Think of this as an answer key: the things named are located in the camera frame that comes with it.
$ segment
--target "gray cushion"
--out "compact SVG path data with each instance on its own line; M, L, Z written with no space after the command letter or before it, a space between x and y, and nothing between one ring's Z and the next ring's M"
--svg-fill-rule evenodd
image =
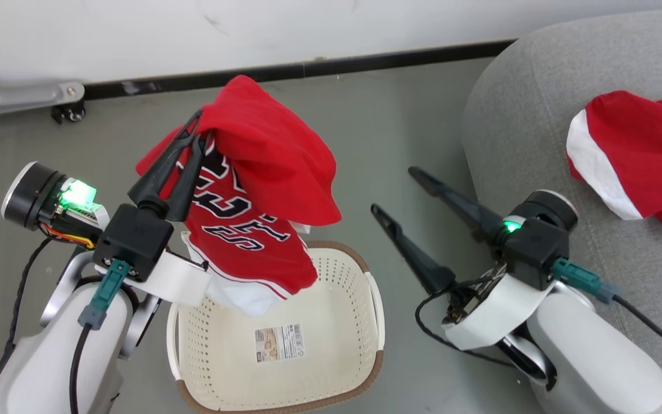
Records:
M573 116L618 89L662 99L662 11L559 24L515 42L473 89L463 144L476 193L500 214L536 189L571 199L580 212L572 259L662 327L662 226L620 220L565 159ZM617 305L598 310L662 367L662 339Z

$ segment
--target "metal bracket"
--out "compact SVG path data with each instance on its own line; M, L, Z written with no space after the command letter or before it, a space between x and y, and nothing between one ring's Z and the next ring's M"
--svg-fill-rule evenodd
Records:
M83 98L84 92L85 89L79 82L0 86L0 113L78 102Z
M40 326L45 328L50 323L55 314L68 301L71 294L76 289L78 281L83 278L82 272L87 265L93 262L94 251L85 251L71 258L60 276L55 291L50 295L50 300L45 306L43 315L40 317Z
M147 332L152 317L155 312L160 308L162 300L154 294L148 294L144 301L140 302L139 308L132 316L132 322L129 323L129 329L126 331L124 342L121 343L121 350L119 350L119 357L122 359L129 359L132 352L142 342L142 337Z

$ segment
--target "caster wheel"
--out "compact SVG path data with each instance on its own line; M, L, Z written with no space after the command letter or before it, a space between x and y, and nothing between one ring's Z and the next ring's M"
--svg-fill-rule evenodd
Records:
M81 108L80 111L73 111L73 110L68 110L67 111L68 116L66 119L71 122L81 122L83 118L86 116L86 108Z
M71 104L53 106L50 111L50 117L52 117L58 125L62 125L63 121L73 123L81 122L85 116L86 107L82 100Z

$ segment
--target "orange wire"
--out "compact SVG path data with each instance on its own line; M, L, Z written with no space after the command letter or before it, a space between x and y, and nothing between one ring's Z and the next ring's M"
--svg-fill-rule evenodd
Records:
M55 229L53 229L52 227L50 227L49 225L44 224L44 223L43 223L43 226L45 226L45 229L47 229L47 231L49 233L51 233L53 236L58 236L61 239L66 239L66 240L70 240L70 241L73 241L73 242L78 242L78 243L81 243L81 244L85 244L86 247L88 247L89 249L94 248L94 242L90 241L89 239L86 239L85 237L74 236L73 234L60 233L60 231L56 231Z

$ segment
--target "laundry basket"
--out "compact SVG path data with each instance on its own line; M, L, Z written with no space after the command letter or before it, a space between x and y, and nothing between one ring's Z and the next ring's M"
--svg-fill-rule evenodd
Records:
M374 382L384 347L375 279L343 244L308 247L318 279L261 317L209 298L171 306L168 361L195 411L290 414L355 398ZM260 349L275 350L273 340L288 343L277 359Z

